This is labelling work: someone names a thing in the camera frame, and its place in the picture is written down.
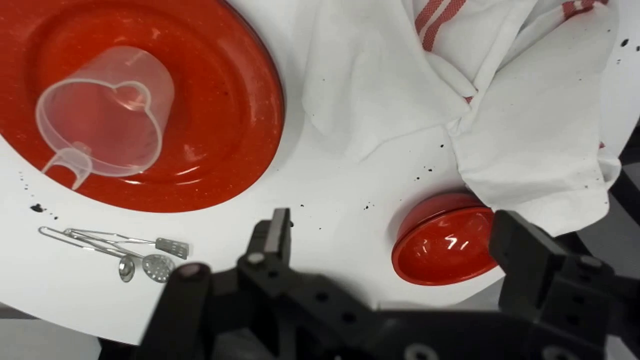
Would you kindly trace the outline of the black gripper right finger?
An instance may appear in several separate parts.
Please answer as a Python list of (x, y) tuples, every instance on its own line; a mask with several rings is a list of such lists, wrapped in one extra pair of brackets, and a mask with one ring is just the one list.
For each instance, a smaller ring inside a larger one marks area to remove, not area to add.
[(490, 254), (503, 269), (497, 307), (519, 322), (525, 360), (603, 360), (610, 336), (640, 357), (638, 279), (594, 257), (578, 235), (551, 237), (499, 210)]

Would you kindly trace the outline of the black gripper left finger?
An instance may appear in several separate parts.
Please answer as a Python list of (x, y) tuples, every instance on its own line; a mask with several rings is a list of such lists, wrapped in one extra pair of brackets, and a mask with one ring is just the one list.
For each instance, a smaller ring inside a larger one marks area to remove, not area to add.
[(250, 327), (257, 309), (250, 276), (262, 271), (269, 256), (289, 256), (286, 207), (254, 225), (231, 269), (211, 271), (199, 262), (177, 266), (153, 312), (153, 360), (210, 360), (220, 333)]

